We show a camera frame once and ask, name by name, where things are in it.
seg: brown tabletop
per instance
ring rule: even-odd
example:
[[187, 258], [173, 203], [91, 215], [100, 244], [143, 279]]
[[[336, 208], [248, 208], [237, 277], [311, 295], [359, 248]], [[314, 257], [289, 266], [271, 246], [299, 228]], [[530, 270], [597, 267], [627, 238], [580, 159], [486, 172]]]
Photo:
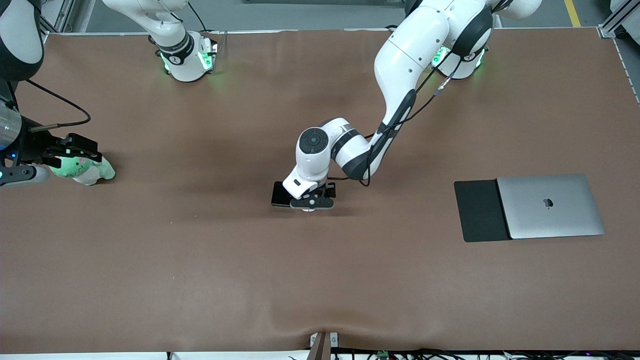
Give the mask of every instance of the brown tabletop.
[[[371, 187], [339, 183], [332, 211], [269, 205], [302, 130], [376, 129], [386, 37], [229, 35], [196, 83], [146, 37], [49, 37], [34, 80], [91, 112], [74, 131], [118, 175], [2, 189], [0, 351], [292, 350], [318, 330], [343, 347], [639, 349], [640, 107], [595, 29], [496, 31]], [[17, 95], [39, 122], [81, 119]], [[463, 241], [454, 181], [575, 172], [605, 236]]]

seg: yellow floor line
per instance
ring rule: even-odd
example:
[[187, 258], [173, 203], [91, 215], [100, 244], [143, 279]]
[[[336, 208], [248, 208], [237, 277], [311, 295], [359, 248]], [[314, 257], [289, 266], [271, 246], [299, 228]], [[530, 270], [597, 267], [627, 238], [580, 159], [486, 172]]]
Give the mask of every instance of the yellow floor line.
[[564, 0], [564, 5], [566, 6], [566, 12], [569, 13], [569, 19], [571, 19], [571, 25], [573, 25], [574, 28], [579, 28], [580, 19], [578, 19], [578, 13], [575, 11], [573, 0]]

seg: round black joint cap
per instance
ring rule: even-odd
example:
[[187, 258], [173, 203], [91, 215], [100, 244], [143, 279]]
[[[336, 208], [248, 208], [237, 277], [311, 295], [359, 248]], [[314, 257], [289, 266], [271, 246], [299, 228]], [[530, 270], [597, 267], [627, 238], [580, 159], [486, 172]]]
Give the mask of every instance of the round black joint cap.
[[324, 130], [312, 127], [300, 135], [298, 146], [305, 154], [317, 154], [329, 145], [329, 136]]

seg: stuffed animal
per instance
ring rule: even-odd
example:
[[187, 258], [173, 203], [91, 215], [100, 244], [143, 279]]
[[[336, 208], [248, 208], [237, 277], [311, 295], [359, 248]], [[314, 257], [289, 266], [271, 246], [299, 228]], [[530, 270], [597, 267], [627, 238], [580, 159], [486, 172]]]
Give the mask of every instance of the stuffed animal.
[[60, 177], [71, 177], [78, 183], [87, 186], [95, 184], [98, 179], [111, 180], [116, 176], [115, 170], [105, 157], [97, 163], [87, 158], [60, 158], [60, 168], [52, 168], [51, 171]]

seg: laptop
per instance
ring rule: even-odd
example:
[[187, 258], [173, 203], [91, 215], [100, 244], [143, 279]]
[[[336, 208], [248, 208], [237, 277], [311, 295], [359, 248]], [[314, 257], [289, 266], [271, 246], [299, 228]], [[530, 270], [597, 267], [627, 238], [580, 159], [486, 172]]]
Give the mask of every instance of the laptop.
[[512, 239], [604, 234], [584, 174], [499, 177], [497, 182]]

